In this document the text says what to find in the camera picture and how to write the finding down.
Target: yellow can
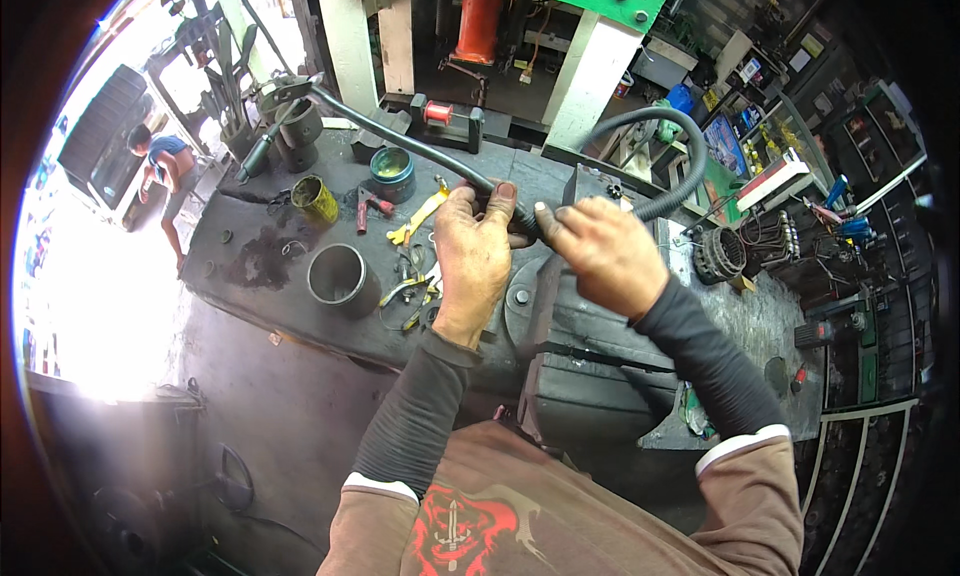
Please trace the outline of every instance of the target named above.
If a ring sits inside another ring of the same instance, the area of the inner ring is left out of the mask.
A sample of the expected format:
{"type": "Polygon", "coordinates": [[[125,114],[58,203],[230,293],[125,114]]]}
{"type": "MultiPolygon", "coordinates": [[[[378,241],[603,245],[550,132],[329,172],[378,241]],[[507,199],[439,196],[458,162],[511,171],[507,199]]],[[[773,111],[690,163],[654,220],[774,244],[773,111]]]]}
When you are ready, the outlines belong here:
{"type": "Polygon", "coordinates": [[[317,213],[326,222],[336,222],[340,217],[337,199],[317,175],[301,178],[290,192],[290,202],[298,209],[317,213]]]}

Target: glass display case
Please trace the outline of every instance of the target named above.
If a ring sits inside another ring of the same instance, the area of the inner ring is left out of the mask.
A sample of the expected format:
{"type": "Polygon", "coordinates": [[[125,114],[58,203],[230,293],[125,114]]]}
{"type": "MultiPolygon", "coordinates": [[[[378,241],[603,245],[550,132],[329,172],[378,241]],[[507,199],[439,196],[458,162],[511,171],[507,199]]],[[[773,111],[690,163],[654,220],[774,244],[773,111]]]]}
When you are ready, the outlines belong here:
{"type": "Polygon", "coordinates": [[[777,94],[776,105],[737,140],[747,164],[746,176],[760,174],[793,149],[810,169],[808,183],[826,197],[834,185],[834,174],[797,108],[783,92],[777,94]]]}

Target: boy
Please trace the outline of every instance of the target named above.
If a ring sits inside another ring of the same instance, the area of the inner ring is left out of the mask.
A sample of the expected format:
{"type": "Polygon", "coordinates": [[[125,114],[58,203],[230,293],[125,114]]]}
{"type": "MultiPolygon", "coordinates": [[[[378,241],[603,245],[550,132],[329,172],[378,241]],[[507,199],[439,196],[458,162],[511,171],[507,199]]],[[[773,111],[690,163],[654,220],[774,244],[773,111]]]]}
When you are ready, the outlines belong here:
{"type": "Polygon", "coordinates": [[[175,136],[154,137],[150,128],[140,124],[126,138],[126,147],[138,157],[147,157],[143,168],[143,181],[138,191],[140,202],[147,202],[147,189],[151,180],[159,182],[170,191],[163,205],[160,227],[167,235],[170,246],[176,253],[176,271],[184,266],[184,252],[174,228],[174,218],[184,206],[187,195],[197,186],[201,173],[193,152],[186,143],[175,136]]]}

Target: sword graphic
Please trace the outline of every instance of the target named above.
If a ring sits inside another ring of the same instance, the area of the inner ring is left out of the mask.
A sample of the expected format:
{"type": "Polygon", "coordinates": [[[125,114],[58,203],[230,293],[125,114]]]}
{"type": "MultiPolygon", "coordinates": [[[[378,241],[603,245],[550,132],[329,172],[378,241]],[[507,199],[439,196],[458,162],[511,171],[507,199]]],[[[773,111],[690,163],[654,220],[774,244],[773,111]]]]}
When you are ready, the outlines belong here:
{"type": "MultiPolygon", "coordinates": [[[[449,509],[450,509],[450,519],[446,524],[446,530],[447,530],[446,538],[440,538],[439,532],[433,533],[433,537],[437,540],[438,543],[447,545],[447,548],[450,551],[456,551],[457,545],[463,542],[464,540],[467,540],[467,538],[471,535],[471,532],[470,532],[471,529],[467,528],[462,535],[458,536],[457,535],[457,501],[455,499],[450,501],[449,509]]],[[[446,568],[451,572],[457,569],[457,560],[450,559],[450,562],[447,564],[446,568]]]]}

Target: left hand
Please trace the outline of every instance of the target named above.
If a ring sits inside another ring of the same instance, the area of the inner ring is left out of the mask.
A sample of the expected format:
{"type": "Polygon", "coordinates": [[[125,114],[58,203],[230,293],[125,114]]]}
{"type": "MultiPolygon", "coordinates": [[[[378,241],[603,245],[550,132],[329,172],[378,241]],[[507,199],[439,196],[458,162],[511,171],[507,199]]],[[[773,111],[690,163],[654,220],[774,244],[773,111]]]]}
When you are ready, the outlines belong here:
{"type": "Polygon", "coordinates": [[[476,199],[470,186],[453,189],[437,210],[434,232],[444,292],[433,329],[474,349],[507,286],[511,247],[525,243],[507,232],[517,205],[515,185],[498,183],[482,214],[476,199]]]}

